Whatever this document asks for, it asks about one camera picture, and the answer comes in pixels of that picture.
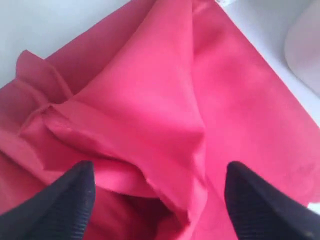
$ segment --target crumpled fabric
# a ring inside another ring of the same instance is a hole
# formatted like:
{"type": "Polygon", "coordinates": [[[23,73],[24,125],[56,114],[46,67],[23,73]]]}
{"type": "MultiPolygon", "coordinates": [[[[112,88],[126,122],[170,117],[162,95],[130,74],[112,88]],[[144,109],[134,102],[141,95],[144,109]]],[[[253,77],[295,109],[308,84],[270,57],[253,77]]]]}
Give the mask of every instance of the crumpled fabric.
{"type": "Polygon", "coordinates": [[[235,240],[240,161],[320,201],[320,131],[213,0],[132,0],[0,89],[0,213],[94,163],[85,239],[235,240]]]}

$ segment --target pink satin fabric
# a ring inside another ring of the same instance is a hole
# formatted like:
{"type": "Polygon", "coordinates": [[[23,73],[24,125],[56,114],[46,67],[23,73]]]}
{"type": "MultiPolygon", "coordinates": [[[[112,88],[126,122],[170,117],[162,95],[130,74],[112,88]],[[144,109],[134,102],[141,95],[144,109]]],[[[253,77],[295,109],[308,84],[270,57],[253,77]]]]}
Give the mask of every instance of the pink satin fabric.
{"type": "Polygon", "coordinates": [[[0,90],[0,213],[94,162],[87,240],[235,240],[226,167],[320,201],[320,131],[213,0],[132,0],[0,90]]]}

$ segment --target red fabric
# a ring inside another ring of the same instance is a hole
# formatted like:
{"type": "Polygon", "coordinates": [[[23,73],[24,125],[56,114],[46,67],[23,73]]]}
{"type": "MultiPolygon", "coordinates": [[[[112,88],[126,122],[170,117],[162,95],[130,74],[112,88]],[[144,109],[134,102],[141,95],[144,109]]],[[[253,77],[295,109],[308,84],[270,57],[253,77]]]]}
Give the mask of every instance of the red fabric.
{"type": "Polygon", "coordinates": [[[320,132],[213,0],[132,0],[0,90],[0,211],[92,160],[88,240],[236,239],[226,167],[320,200],[320,132]]]}

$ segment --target cloth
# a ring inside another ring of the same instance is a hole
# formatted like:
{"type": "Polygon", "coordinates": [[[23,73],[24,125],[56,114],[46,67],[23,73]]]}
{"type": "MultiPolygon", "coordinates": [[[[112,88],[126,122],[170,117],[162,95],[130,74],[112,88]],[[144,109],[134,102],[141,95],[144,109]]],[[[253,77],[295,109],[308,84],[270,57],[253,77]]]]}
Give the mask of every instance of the cloth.
{"type": "Polygon", "coordinates": [[[92,160],[85,239],[236,239],[241,161],[320,200],[317,125],[213,0],[132,0],[0,89],[0,211],[92,160]]]}

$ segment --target red cloth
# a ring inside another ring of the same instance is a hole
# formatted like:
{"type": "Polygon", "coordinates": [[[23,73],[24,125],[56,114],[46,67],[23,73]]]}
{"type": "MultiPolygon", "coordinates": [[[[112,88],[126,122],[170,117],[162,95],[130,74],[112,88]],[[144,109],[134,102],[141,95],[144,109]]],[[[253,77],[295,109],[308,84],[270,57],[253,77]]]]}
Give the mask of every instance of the red cloth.
{"type": "Polygon", "coordinates": [[[0,211],[92,160],[86,239],[234,240],[227,164],[317,202],[319,143],[213,0],[132,0],[47,59],[19,57],[0,90],[0,211]]]}

